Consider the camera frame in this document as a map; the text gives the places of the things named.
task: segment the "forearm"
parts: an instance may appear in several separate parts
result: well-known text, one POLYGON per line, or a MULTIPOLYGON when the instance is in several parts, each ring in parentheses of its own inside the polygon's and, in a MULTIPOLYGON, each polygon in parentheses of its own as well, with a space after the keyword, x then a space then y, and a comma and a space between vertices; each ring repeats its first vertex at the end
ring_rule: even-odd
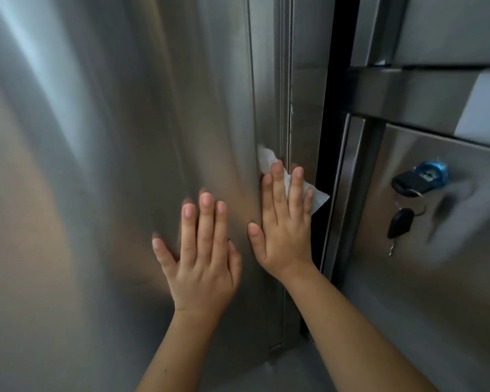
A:
POLYGON ((195 391, 216 324, 176 312, 136 392, 195 391))
POLYGON ((284 282, 338 391, 435 391, 313 265, 284 282))

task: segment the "key ring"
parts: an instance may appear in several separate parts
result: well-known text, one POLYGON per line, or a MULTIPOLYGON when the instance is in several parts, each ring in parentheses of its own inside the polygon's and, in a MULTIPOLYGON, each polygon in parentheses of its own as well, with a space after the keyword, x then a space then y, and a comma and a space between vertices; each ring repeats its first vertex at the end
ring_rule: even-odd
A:
MULTIPOLYGON (((413 192, 414 194, 416 194, 418 197, 420 197, 423 200, 423 210, 421 212, 419 212, 419 213, 414 213, 414 217, 415 216, 421 216, 421 215, 425 214, 425 212, 426 212, 426 199, 423 196, 423 194, 420 193, 419 191, 416 191, 416 190, 412 189, 412 188, 408 188, 406 190, 407 191, 410 191, 410 192, 413 192)), ((394 203, 396 204, 396 206, 397 206, 397 208, 399 210, 402 210, 403 209, 401 206, 399 206, 398 193, 396 193, 396 199, 394 200, 394 203)))

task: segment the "refrigerator door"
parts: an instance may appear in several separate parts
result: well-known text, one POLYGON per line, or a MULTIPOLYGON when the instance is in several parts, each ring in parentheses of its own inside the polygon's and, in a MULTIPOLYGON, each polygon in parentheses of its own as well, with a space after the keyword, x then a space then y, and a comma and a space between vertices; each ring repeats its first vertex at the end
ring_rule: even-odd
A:
POLYGON ((439 390, 490 391, 490 148, 388 124, 381 141, 369 140, 381 144, 372 173, 369 162, 362 165, 370 151, 359 156, 356 143, 379 128, 350 122, 346 148, 353 144, 358 168, 355 178, 351 162, 341 172, 334 212, 347 206, 355 217, 356 202, 362 207, 359 224, 334 223, 333 215, 331 237, 339 231, 342 238, 339 248, 329 241, 333 280, 439 390), (425 194, 425 214, 389 256, 398 206, 419 212, 424 205, 397 196, 390 182, 424 161, 448 165, 449 183, 425 194), (365 191, 364 173, 372 176, 365 191), (345 249, 349 234, 353 245, 345 249))
POLYGON ((173 313, 151 233, 177 250, 201 190, 243 255, 202 389, 283 345, 246 235, 257 145, 281 141, 256 138, 249 21, 248 0, 0 0, 0 390, 134 389, 173 313))

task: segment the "tissue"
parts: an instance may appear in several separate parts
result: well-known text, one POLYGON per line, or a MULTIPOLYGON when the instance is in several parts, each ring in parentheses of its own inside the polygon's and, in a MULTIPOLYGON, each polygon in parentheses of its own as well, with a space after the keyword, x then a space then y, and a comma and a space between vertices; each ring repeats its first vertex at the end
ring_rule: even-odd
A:
MULTIPOLYGON (((268 148, 265 147, 260 147, 258 149, 258 161, 260 163, 260 169, 263 174, 267 174, 271 172, 271 165, 274 164, 278 159, 276 158, 276 155, 274 154, 274 151, 269 150, 268 148)), ((284 173, 284 180, 285 180, 285 194, 287 195, 288 198, 288 192, 290 190, 290 175, 288 174, 287 170, 283 170, 284 173)), ((308 184, 306 181, 303 182, 303 197, 305 197, 305 193, 307 192, 308 189, 312 189, 314 191, 314 201, 313 201, 313 207, 311 214, 314 214, 316 210, 318 210, 327 200, 330 198, 329 195, 327 195, 324 192, 321 192, 316 189, 312 184, 308 184)))

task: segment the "hand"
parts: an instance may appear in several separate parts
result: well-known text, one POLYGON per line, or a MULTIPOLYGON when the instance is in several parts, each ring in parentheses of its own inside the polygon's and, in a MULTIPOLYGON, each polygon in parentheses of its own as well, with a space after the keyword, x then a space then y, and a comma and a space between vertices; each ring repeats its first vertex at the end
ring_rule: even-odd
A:
POLYGON ((292 174, 289 198, 285 195, 283 164, 271 166, 261 182, 263 231, 255 223, 249 224, 249 239, 261 266, 281 283, 301 266, 312 265, 310 252, 310 211, 313 192, 308 190, 302 202, 303 168, 292 174))
POLYGON ((215 204, 210 193, 201 194, 197 237, 196 208, 183 205, 179 261, 160 238, 152 240, 152 248, 167 277, 176 314, 216 324, 241 278, 241 255, 227 239, 225 203, 215 204))

